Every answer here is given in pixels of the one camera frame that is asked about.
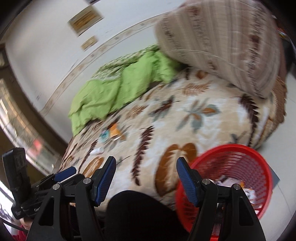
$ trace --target basket rim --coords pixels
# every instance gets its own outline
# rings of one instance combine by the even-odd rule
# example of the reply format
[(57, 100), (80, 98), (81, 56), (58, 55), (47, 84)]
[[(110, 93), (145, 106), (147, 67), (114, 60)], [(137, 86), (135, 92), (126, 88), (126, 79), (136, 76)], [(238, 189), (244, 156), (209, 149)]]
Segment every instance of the basket rim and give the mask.
[[(267, 164), (266, 160), (254, 149), (247, 147), (245, 145), (241, 145), (241, 144), (225, 144), (225, 145), (220, 145), (217, 147), (214, 147), (208, 151), (206, 151), (205, 153), (203, 153), (201, 156), (197, 157), (191, 164), (190, 167), (192, 169), (194, 169), (200, 162), (204, 161), (205, 158), (207, 156), (211, 156), (214, 155), (216, 153), (220, 153), (220, 152), (226, 152), (226, 151), (242, 151), (242, 153), (246, 153), (248, 155), (250, 155), (251, 158), (255, 159), (258, 161), (258, 163), (261, 165), (264, 174), (266, 176), (267, 179), (267, 183), (268, 183), (268, 189), (267, 189), (267, 198), (266, 201), (264, 202), (264, 204), (262, 205), (261, 211), (258, 215), (258, 219), (260, 219), (262, 217), (262, 215), (265, 213), (270, 199), (271, 199), (271, 194), (272, 194), (272, 176), (271, 176), (271, 171), (270, 171), (270, 167)], [(182, 225), (184, 226), (184, 228), (186, 229), (185, 225), (184, 225), (184, 220), (183, 220), (183, 213), (181, 212), (180, 208), (181, 208), (181, 201), (179, 201), (181, 198), (178, 198), (178, 196), (182, 195), (182, 190), (183, 190), (183, 186), (181, 181), (179, 180), (178, 185), (177, 185), (177, 191), (176, 191), (176, 211), (178, 214), (178, 217), (182, 223)]]

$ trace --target decorative wall border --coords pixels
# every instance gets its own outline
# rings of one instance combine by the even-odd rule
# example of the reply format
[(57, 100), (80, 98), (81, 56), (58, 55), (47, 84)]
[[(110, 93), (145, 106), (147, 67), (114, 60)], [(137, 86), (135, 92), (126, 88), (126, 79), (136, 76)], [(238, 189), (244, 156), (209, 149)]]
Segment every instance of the decorative wall border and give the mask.
[(106, 53), (108, 50), (116, 46), (121, 41), (129, 38), (130, 36), (148, 28), (155, 24), (163, 14), (148, 18), (142, 22), (136, 23), (135, 25), (123, 30), (111, 39), (107, 40), (105, 43), (101, 44), (92, 53), (90, 53), (85, 59), (83, 59), (59, 84), (55, 89), (53, 94), (50, 96), (49, 100), (40, 111), (40, 114), (44, 117), (62, 95), (62, 93), (69, 87), (69, 85), (75, 80), (75, 78), (84, 71), (92, 62), (98, 59), (102, 54)]

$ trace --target striped fabric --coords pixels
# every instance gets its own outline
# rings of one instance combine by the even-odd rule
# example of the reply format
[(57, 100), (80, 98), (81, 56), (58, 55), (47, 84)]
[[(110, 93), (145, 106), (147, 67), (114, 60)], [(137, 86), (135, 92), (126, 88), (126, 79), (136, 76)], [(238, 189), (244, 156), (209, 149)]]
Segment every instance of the striped fabric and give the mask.
[(171, 58), (230, 81), (260, 98), (269, 95), (280, 65), (270, 12), (254, 0), (188, 0), (156, 24)]

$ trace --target white tile floor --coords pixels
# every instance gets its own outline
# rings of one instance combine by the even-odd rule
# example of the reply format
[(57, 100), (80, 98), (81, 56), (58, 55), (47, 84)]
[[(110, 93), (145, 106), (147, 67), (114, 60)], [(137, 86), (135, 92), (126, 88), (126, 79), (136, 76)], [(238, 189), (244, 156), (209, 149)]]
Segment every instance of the white tile floor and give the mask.
[(280, 178), (261, 218), (266, 240), (276, 241), (296, 210), (296, 78), (287, 76), (286, 118), (259, 152)]

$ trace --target green blanket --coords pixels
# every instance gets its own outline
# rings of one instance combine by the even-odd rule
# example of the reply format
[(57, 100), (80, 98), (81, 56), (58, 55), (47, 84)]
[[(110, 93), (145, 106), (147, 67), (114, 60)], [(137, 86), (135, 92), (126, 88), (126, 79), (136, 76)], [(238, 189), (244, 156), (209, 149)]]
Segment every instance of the green blanket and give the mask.
[(90, 120), (104, 120), (146, 92), (155, 81), (169, 83), (180, 64), (159, 51), (157, 45), (115, 59), (102, 67), (74, 97), (69, 118), (73, 135)]

